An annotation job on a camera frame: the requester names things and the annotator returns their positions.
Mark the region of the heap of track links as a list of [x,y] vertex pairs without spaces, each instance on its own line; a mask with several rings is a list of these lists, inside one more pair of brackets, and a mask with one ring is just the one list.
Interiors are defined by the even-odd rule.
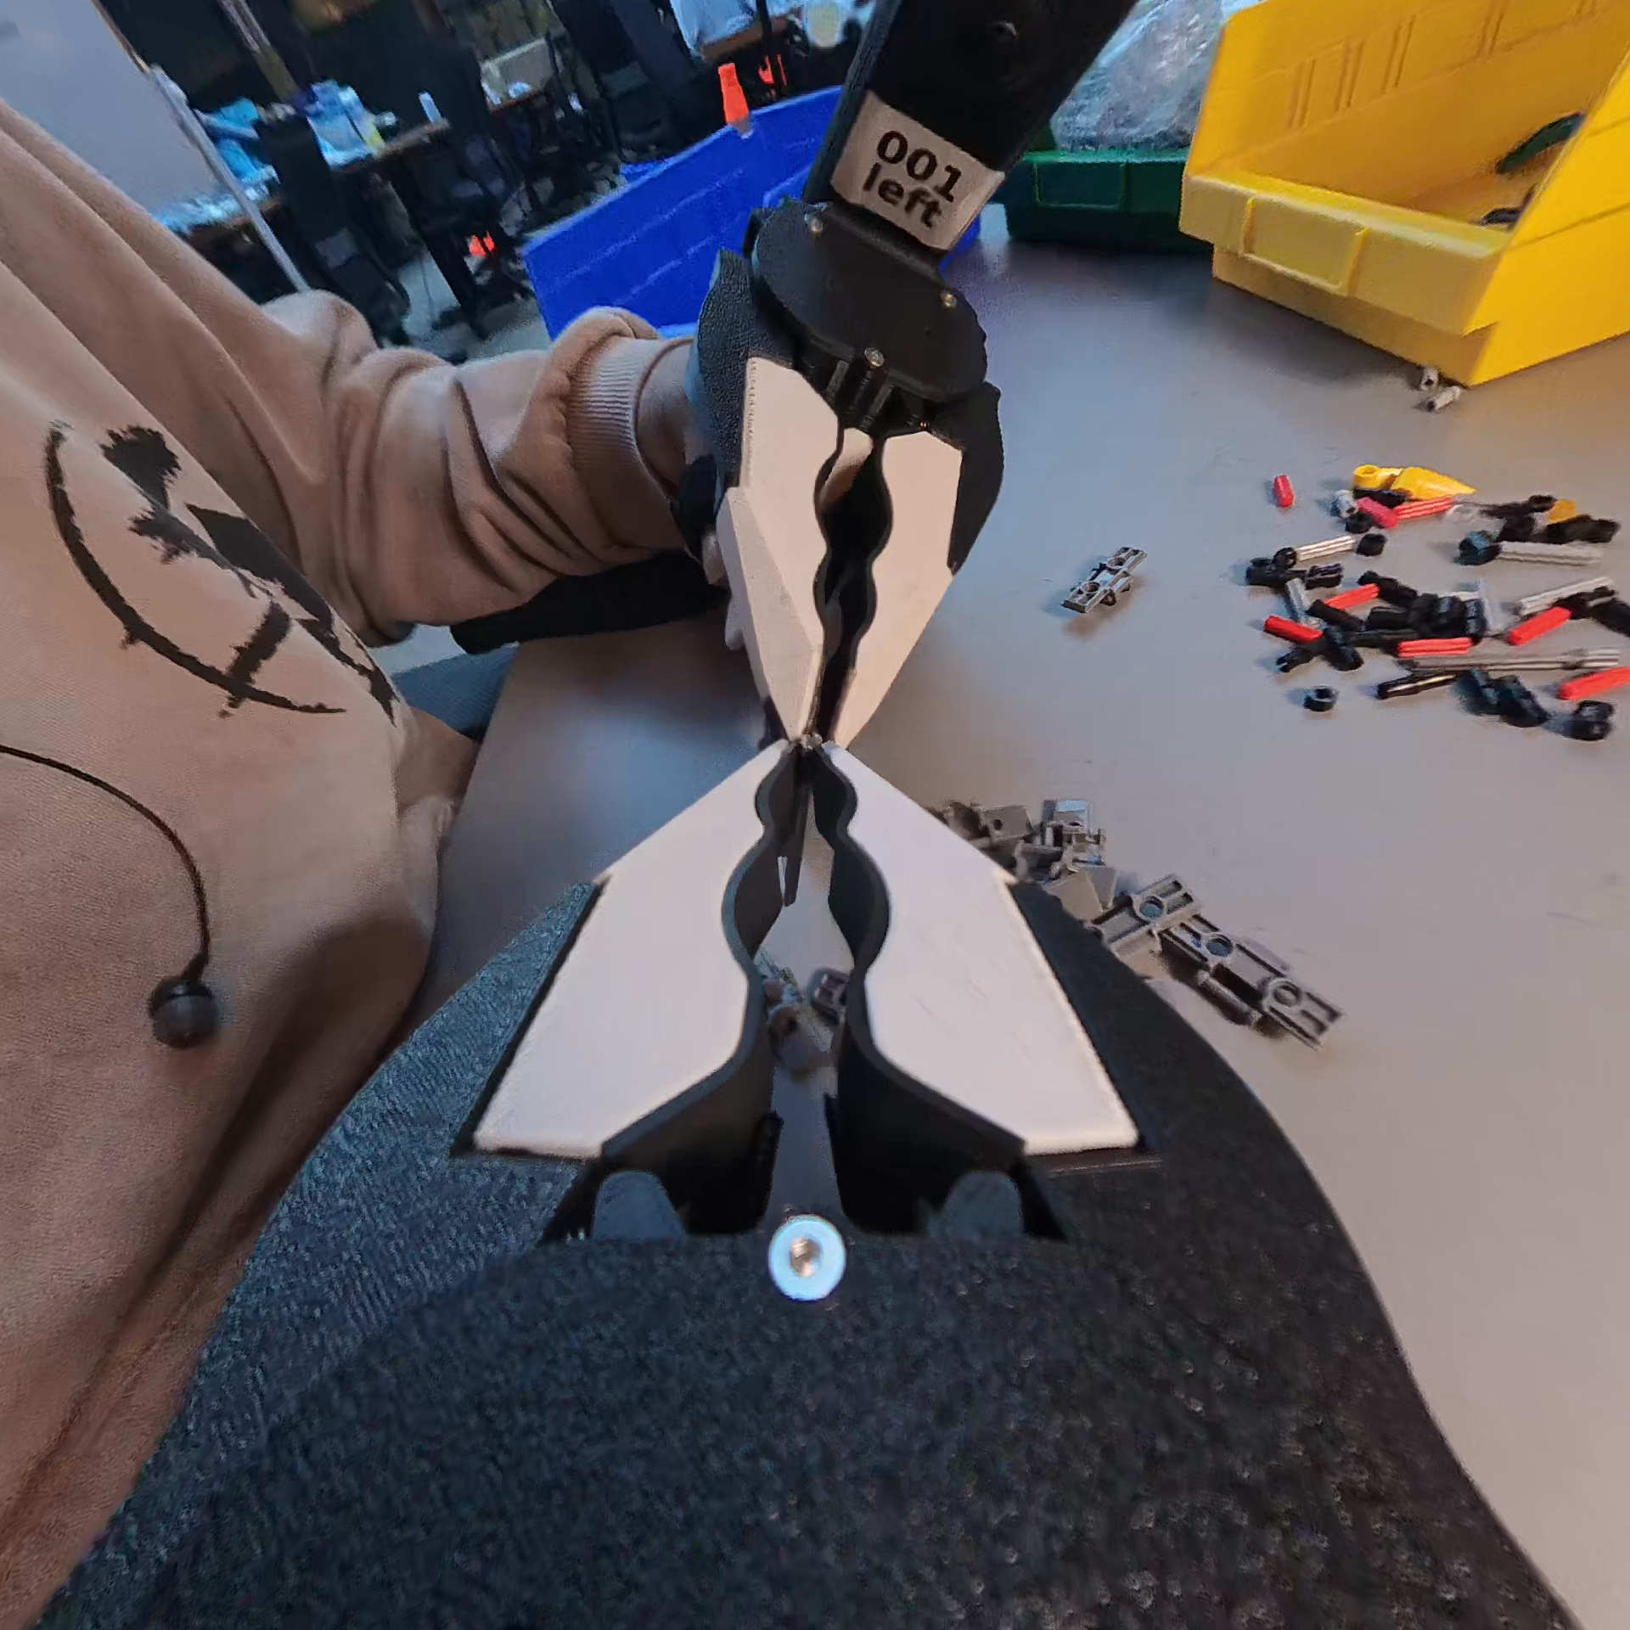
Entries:
[[[943,803],[929,804],[929,817],[1012,881],[1040,884],[1089,930],[1129,900],[1129,881],[1105,858],[1105,831],[1089,803],[1042,803],[1040,817],[1023,804]],[[831,1065],[842,1040],[846,973],[815,967],[796,981],[771,953],[756,953],[756,973],[771,1046],[788,1071]]]

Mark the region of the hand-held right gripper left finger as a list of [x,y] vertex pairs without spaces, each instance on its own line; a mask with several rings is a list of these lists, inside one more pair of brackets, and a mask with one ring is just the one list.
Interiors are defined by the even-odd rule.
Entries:
[[796,747],[771,745],[601,870],[471,1111],[471,1152],[654,1175],[697,1233],[762,1214],[771,1040],[756,953],[783,911]]

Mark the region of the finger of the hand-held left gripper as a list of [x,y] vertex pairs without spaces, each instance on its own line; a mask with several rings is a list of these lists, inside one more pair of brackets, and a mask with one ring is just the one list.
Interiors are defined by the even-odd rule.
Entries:
[[881,440],[828,509],[837,655],[828,742],[852,745],[901,676],[954,584],[960,450],[933,435]]
[[788,736],[802,736],[815,711],[815,576],[828,556],[815,494],[837,454],[828,401],[793,366],[750,354],[741,466],[723,494],[720,547],[756,688]]

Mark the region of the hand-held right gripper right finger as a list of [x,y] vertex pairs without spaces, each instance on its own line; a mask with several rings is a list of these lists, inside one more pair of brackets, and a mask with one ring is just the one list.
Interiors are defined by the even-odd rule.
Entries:
[[812,754],[828,915],[852,953],[828,1140],[846,1216],[914,1233],[1003,1175],[1033,1233],[1042,1181],[1133,1174],[1139,1123],[1020,884],[854,754]]

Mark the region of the green crate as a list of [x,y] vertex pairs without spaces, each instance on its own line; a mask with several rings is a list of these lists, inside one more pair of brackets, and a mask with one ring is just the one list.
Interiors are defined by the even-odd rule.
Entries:
[[996,200],[1017,243],[1112,255],[1207,255],[1181,231],[1186,149],[1027,152]]

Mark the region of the yellow plastic bin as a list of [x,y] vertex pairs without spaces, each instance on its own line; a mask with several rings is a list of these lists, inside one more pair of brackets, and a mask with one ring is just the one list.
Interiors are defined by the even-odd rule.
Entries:
[[[1481,386],[1626,335],[1622,0],[1257,5],[1224,21],[1181,231],[1210,271]],[[1496,158],[1554,118],[1576,137]],[[1523,204],[1511,231],[1478,215]]]

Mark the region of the clear plastic bag bundle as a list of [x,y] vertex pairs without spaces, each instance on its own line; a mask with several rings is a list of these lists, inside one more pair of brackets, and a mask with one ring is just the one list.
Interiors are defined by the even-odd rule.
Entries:
[[1221,31],[1252,0],[1143,0],[1050,115],[1062,152],[1185,152]]

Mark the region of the grey chair seat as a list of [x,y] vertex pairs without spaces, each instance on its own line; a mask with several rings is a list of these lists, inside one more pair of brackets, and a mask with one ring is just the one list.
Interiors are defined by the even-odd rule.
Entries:
[[514,655],[519,645],[481,655],[457,652],[452,657],[399,668],[392,681],[407,708],[481,745],[494,720]]

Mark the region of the pile of small toy pins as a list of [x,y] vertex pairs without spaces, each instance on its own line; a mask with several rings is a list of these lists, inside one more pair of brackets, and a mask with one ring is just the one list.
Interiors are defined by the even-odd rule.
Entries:
[[1328,494],[1328,538],[1243,558],[1276,605],[1276,668],[1359,676],[1407,705],[1457,697],[1523,735],[1626,735],[1626,522],[1571,494],[1490,498],[1433,466],[1363,463]]

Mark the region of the person's left forearm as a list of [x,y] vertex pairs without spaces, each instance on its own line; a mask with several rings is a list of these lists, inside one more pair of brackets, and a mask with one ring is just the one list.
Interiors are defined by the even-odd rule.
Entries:
[[460,625],[679,547],[636,410],[664,335],[595,310],[546,352],[379,347],[335,294],[243,347],[275,498],[238,498],[363,639]]

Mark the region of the whiteboard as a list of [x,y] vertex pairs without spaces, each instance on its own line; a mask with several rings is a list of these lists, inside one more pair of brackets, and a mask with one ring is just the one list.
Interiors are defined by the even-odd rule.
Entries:
[[185,96],[127,48],[98,5],[9,0],[0,97],[159,224],[180,228],[185,204],[232,200],[292,286],[309,286]]

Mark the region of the black office chair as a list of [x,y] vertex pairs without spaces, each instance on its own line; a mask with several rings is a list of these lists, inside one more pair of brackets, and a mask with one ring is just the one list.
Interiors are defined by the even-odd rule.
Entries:
[[413,301],[345,200],[309,120],[296,108],[273,107],[262,108],[254,127],[265,161],[275,169],[280,200],[325,282],[367,318],[379,344],[406,344]]

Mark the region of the cluttered work table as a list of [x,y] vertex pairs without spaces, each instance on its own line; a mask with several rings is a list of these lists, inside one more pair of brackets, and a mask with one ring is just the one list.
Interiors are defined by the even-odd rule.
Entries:
[[[556,78],[541,84],[512,84],[508,97],[484,96],[484,115],[490,120],[490,132],[457,140],[452,126],[446,118],[420,120],[413,127],[389,132],[375,149],[325,149],[320,154],[330,161],[330,174],[335,181],[363,181],[383,179],[407,209],[407,166],[420,158],[420,152],[450,152],[457,169],[476,169],[467,158],[467,149],[476,140],[490,142],[494,158],[490,169],[503,174],[500,200],[527,197],[527,204],[538,204],[538,181],[562,194],[562,181],[552,181],[552,166],[567,158],[561,140],[561,115],[582,115],[582,102],[573,92],[561,92]],[[227,184],[210,194],[195,194],[175,204],[162,204],[156,219],[180,234],[180,237],[209,237],[227,231],[254,231],[257,224],[273,228],[280,215],[287,215],[287,197],[273,166],[257,166],[254,179],[243,179],[227,166]]]

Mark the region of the grey desk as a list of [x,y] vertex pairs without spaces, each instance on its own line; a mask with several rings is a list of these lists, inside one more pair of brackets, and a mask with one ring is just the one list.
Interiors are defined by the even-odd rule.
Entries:
[[[1341,1011],[1299,1046],[1170,990],[1335,1204],[1468,1474],[1579,1627],[1626,1627],[1626,735],[1376,705],[1376,662],[1305,711],[1239,584],[1363,463],[1626,522],[1626,342],[1429,416],[1197,258],[986,228],[954,275],[1004,484],[854,754],[920,804],[1086,798],[1112,866]],[[1068,613],[1126,545],[1118,605]]]

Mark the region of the beige printed hoodie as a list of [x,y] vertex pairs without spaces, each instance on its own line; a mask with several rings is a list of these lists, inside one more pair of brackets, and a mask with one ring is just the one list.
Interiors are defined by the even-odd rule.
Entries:
[[430,950],[467,745],[407,708],[238,498],[265,306],[4,108],[4,745],[146,803],[209,884],[220,1031],[156,1042],[191,955],[169,846],[4,761],[4,1627],[166,1433],[243,1256]]

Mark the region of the person's left hand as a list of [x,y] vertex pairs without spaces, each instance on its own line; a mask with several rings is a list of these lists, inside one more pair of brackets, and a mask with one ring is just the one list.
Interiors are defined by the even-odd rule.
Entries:
[[640,388],[636,435],[668,498],[683,551],[701,565],[704,580],[725,592],[723,643],[731,652],[746,652],[746,613],[731,589],[723,542],[715,529],[720,470],[687,388],[697,374],[692,358],[692,335],[673,335],[660,344],[660,354],[649,363]]

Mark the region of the blue plastic bin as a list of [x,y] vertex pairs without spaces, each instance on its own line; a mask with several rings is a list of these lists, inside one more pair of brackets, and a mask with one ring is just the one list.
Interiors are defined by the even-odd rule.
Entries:
[[561,335],[606,306],[654,330],[697,326],[715,258],[741,255],[752,215],[804,189],[837,107],[839,86],[762,107],[746,137],[720,127],[636,166],[599,204],[532,234],[520,265],[546,330]]

